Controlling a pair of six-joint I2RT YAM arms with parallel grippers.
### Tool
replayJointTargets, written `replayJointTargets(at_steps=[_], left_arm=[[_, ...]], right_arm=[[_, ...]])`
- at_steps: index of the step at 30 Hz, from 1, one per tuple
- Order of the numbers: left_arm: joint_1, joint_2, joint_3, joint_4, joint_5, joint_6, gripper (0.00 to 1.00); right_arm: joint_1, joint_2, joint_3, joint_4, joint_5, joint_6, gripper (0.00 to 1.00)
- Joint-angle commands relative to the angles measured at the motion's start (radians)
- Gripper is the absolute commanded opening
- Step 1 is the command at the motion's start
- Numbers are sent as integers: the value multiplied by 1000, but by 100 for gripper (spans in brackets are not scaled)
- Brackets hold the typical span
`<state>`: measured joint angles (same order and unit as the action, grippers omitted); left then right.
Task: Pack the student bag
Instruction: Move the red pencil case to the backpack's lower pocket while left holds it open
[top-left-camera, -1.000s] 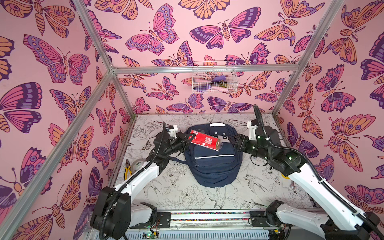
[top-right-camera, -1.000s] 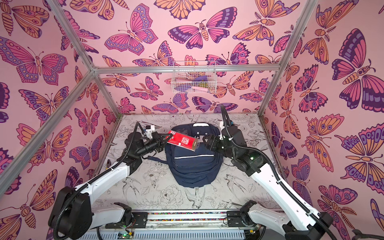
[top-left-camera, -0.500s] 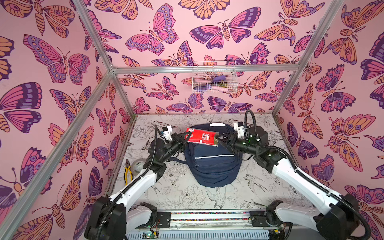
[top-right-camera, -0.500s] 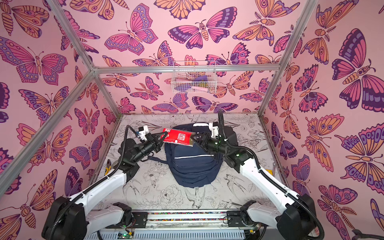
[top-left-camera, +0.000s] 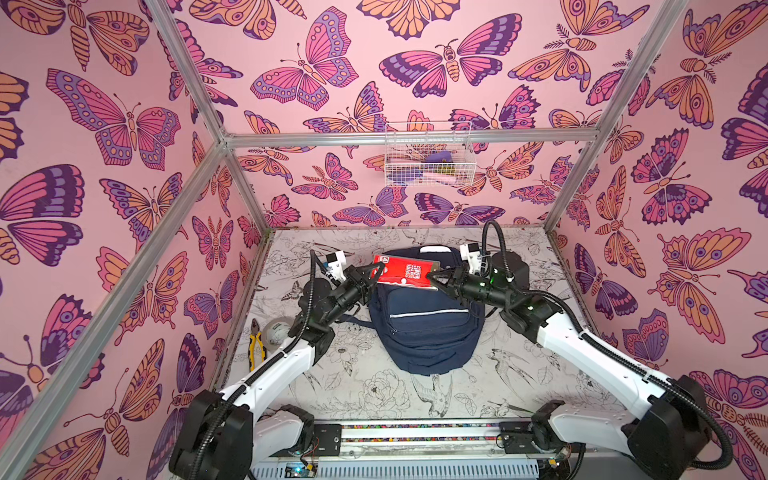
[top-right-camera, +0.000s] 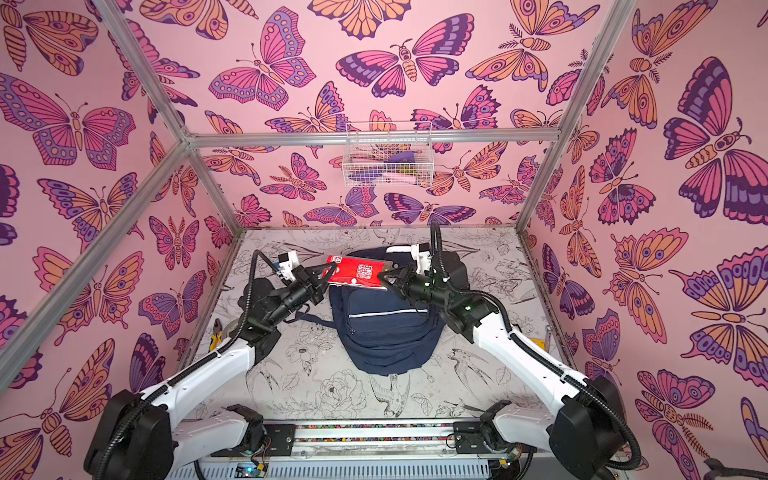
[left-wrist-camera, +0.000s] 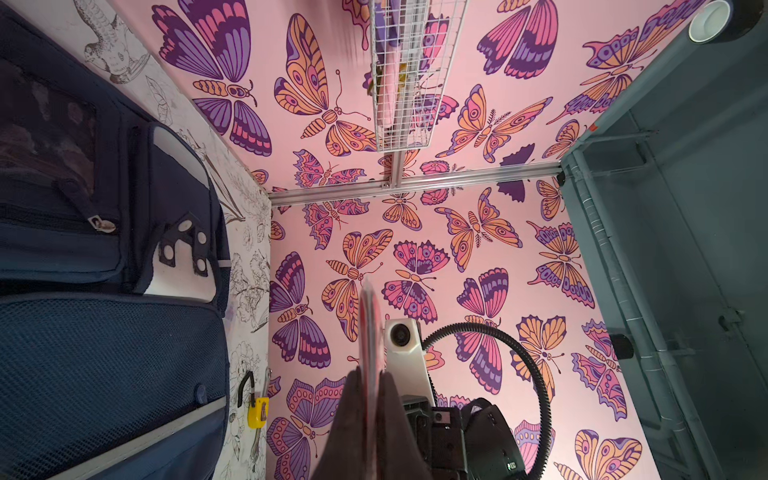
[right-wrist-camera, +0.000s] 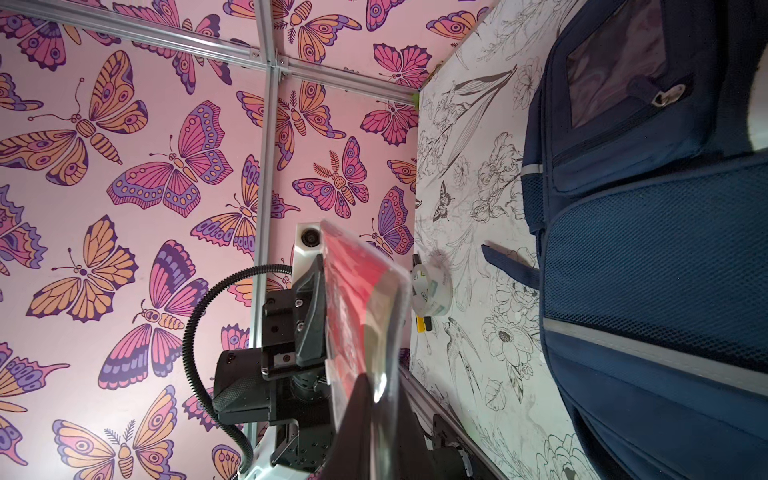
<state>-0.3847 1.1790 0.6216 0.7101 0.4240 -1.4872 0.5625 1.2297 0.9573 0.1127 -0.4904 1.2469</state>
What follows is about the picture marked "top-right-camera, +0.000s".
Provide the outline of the red pencil box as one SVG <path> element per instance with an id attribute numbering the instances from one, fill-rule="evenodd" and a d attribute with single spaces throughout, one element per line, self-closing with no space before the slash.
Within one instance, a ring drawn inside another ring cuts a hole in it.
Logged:
<path id="1" fill-rule="evenodd" d="M 385 290 L 378 275 L 393 268 L 387 260 L 329 255 L 328 263 L 336 265 L 328 283 L 331 286 Z"/>

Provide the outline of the navy blue student backpack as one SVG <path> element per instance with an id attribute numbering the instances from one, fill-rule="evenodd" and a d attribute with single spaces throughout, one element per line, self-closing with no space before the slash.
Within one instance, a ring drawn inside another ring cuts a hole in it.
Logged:
<path id="1" fill-rule="evenodd" d="M 301 319 L 333 328 L 355 367 L 372 375 L 401 375 L 432 356 L 446 323 L 437 306 L 410 304 L 386 289 L 331 286 L 332 319 Z"/>

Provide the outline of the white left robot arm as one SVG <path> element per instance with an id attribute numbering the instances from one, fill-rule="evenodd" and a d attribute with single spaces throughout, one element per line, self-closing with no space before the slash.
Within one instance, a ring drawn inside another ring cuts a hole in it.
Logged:
<path id="1" fill-rule="evenodd" d="M 249 276 L 239 300 L 242 313 L 225 343 L 167 380 L 138 393 L 123 390 L 108 401 L 85 455 L 85 472 L 94 479 L 164 479 L 240 444 L 259 424 L 257 413 L 242 408 L 190 433 L 177 430 L 198 404 L 271 353 L 280 323 L 297 320 L 305 305 L 324 299 L 336 268 L 333 262 L 298 265 L 281 288 Z"/>

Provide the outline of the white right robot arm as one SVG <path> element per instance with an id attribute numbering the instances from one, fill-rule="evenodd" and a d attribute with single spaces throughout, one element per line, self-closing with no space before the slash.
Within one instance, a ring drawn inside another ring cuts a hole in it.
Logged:
<path id="1" fill-rule="evenodd" d="M 642 460 L 639 441 L 622 412 L 618 389 L 556 360 L 514 326 L 503 303 L 477 290 L 459 290 L 438 274 L 412 267 L 385 271 L 381 284 L 410 303 L 438 307 L 449 327 L 492 354 L 522 380 L 546 407 L 541 417 L 506 405 L 495 413 L 494 431 L 507 443 L 551 452 L 578 479 L 609 479 Z"/>

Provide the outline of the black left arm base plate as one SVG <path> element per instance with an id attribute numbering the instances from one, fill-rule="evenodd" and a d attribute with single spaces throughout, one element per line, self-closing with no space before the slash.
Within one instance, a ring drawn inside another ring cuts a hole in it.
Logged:
<path id="1" fill-rule="evenodd" d="M 218 450 L 211 457 L 287 457 L 292 454 L 296 429 L 296 424 L 285 423 L 250 427 L 238 445 Z"/>

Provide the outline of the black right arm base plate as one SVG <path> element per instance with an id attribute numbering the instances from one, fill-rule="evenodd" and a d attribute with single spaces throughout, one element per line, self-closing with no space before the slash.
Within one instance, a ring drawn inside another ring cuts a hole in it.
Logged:
<path id="1" fill-rule="evenodd" d="M 459 454 L 490 454 L 496 445 L 493 429 L 479 420 L 453 423 L 453 448 Z"/>

